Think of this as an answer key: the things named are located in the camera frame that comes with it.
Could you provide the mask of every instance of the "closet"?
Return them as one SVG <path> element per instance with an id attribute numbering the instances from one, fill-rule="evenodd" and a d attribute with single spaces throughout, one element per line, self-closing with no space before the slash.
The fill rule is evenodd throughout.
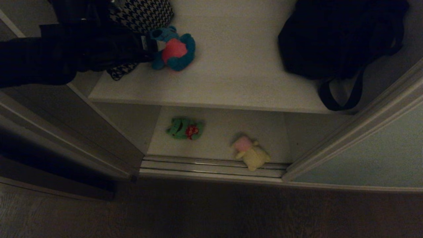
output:
<path id="1" fill-rule="evenodd" d="M 181 72 L 140 64 L 120 81 L 106 72 L 79 73 L 70 87 L 145 156 L 140 174 L 281 183 L 288 167 L 352 123 L 423 58 L 423 4 L 409 0 L 403 49 L 366 70 L 363 98 L 333 112 L 318 82 L 284 71 L 277 36 L 296 0 L 172 0 L 178 33 L 196 40 L 196 58 Z M 353 80 L 344 83 L 347 94 Z M 196 141 L 165 133 L 171 119 L 205 122 Z M 234 159 L 239 133 L 257 139 L 271 162 L 254 172 Z"/>

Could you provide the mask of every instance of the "green stuffed toy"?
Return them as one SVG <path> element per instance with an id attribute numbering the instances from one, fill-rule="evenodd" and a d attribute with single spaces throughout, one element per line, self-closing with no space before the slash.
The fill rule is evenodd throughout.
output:
<path id="1" fill-rule="evenodd" d="M 203 134 L 204 125 L 201 122 L 195 123 L 187 118 L 173 118 L 172 126 L 166 133 L 175 139 L 196 140 Z"/>

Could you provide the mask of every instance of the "bag strap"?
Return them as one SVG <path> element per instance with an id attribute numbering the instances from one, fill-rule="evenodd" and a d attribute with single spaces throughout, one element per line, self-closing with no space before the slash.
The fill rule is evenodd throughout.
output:
<path id="1" fill-rule="evenodd" d="M 323 83 L 319 89 L 319 97 L 323 104 L 327 107 L 327 109 L 331 111 L 342 111 L 352 109 L 357 106 L 363 94 L 363 77 L 366 67 L 381 56 L 393 55 L 402 48 L 402 41 L 404 39 L 403 19 L 402 17 L 392 15 L 390 15 L 389 18 L 392 22 L 395 34 L 395 44 L 391 48 L 388 48 L 385 51 L 382 51 L 381 53 L 375 53 L 363 66 L 363 68 L 360 70 L 359 75 L 357 76 L 357 80 L 355 81 L 354 87 L 351 91 L 351 95 L 344 106 L 339 105 L 339 103 L 333 97 L 332 92 L 330 91 L 330 83 L 333 81 L 333 79 Z"/>

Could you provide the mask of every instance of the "blue stuffed toy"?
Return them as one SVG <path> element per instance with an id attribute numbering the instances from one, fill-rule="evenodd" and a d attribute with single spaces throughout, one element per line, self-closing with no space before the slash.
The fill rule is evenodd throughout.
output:
<path id="1" fill-rule="evenodd" d="M 181 71 L 194 60 L 195 41 L 190 34 L 179 37 L 176 27 L 170 26 L 151 31 L 150 37 L 166 44 L 162 51 L 154 54 L 153 69 L 162 69 L 167 65 Z"/>

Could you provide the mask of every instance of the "yellow stuffed toy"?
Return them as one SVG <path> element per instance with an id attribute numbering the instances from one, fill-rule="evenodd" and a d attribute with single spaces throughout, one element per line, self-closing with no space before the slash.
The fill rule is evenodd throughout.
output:
<path id="1" fill-rule="evenodd" d="M 258 141 L 252 142 L 247 136 L 240 137 L 232 147 L 238 150 L 235 158 L 242 158 L 250 171 L 255 171 L 270 161 L 270 156 L 258 146 Z"/>

